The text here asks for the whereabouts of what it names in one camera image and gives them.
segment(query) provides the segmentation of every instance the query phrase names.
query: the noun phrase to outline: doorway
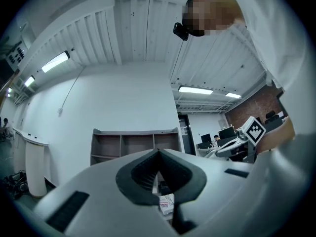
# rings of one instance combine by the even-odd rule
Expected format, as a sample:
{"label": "doorway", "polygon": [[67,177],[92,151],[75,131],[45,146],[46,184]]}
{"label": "doorway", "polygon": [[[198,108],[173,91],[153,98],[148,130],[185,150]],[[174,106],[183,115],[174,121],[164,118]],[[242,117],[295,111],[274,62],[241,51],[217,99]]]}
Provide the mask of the doorway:
{"label": "doorway", "polygon": [[196,150],[193,143],[190,123],[188,115],[178,115],[183,139],[184,152],[190,155],[196,155]]}

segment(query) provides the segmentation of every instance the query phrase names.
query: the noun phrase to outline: fluorescent light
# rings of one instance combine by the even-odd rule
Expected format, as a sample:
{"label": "fluorescent light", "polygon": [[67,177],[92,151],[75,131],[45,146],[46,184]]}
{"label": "fluorescent light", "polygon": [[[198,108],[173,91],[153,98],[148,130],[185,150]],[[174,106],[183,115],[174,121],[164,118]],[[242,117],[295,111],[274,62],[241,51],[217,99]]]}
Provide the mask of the fluorescent light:
{"label": "fluorescent light", "polygon": [[234,97],[234,98],[240,98],[240,97],[241,97],[241,96],[239,96],[239,95],[232,94],[232,93],[228,93],[226,96],[227,96],[227,97]]}
{"label": "fluorescent light", "polygon": [[199,88],[199,87],[180,86],[179,92],[188,92],[188,93],[198,93],[198,94],[210,95],[210,94],[212,94],[213,90]]}
{"label": "fluorescent light", "polygon": [[30,86],[32,82],[34,82],[35,78],[34,76],[30,76],[30,78],[27,79],[27,81],[24,83],[26,87]]}
{"label": "fluorescent light", "polygon": [[57,66],[58,64],[67,61],[70,58],[70,55],[67,51],[61,53],[60,55],[56,56],[51,61],[47,62],[43,67],[42,70],[46,73],[47,71],[51,70],[53,67]]}

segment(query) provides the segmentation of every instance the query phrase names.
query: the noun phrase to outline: pile of cables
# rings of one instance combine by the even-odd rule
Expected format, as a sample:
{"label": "pile of cables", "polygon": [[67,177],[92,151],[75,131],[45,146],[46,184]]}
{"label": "pile of cables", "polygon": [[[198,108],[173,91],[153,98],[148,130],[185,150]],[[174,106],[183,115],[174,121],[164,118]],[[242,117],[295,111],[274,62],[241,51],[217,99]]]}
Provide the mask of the pile of cables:
{"label": "pile of cables", "polygon": [[25,170],[20,170],[17,174],[6,176],[1,182],[12,199],[18,199],[29,191]]}

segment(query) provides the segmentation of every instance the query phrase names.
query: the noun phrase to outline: white ceiling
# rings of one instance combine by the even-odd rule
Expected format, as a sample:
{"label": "white ceiling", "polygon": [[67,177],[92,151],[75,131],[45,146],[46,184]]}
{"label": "white ceiling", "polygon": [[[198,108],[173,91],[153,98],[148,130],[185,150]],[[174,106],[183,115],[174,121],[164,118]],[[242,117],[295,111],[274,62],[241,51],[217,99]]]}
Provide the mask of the white ceiling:
{"label": "white ceiling", "polygon": [[[163,61],[175,103],[180,105],[178,111],[224,112],[242,101],[225,94],[236,93],[242,99],[250,96],[264,85],[264,70],[245,26],[234,26],[217,36],[190,36],[188,41],[174,35],[173,25],[181,22],[185,1],[115,0],[114,8],[100,0],[83,1],[39,34],[20,63],[21,78],[35,75],[36,84],[42,86],[80,69],[79,63]],[[72,48],[72,59],[58,65],[58,69],[48,73],[40,70],[47,61]],[[182,94],[178,92],[181,84],[214,92]]]}

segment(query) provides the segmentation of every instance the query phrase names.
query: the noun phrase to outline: floor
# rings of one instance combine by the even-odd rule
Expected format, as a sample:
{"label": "floor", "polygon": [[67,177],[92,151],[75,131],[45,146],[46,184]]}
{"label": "floor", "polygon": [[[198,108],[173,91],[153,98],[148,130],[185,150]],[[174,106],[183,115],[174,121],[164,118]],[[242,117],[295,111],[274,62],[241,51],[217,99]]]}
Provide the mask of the floor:
{"label": "floor", "polygon": [[[13,153],[12,153],[13,141],[0,142],[0,179],[3,179],[6,176],[13,175]],[[52,188],[47,187],[47,192],[50,192]],[[30,194],[25,194],[19,199],[15,200],[17,204],[26,206],[30,210],[36,206],[40,201],[40,198],[32,197]]]}

